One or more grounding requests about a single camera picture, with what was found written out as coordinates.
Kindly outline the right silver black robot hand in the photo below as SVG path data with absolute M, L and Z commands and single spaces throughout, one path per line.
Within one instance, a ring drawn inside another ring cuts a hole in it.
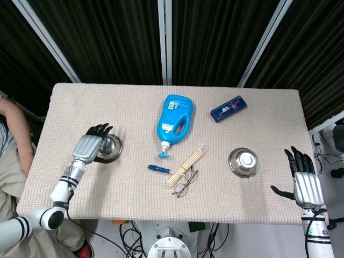
M 312 159 L 294 146 L 284 152 L 289 161 L 293 192 L 281 191 L 274 185 L 270 187 L 271 190 L 281 197 L 294 200 L 302 209 L 321 208 L 325 205 L 323 191 Z

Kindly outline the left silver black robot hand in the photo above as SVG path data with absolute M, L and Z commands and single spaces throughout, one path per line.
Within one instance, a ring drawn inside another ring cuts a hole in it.
M 106 163 L 105 159 L 98 157 L 97 154 L 105 137 L 112 128 L 113 126 L 110 126 L 109 123 L 90 127 L 87 132 L 81 136 L 73 151 L 74 160 L 80 160 L 85 164 L 90 164 L 92 162 Z

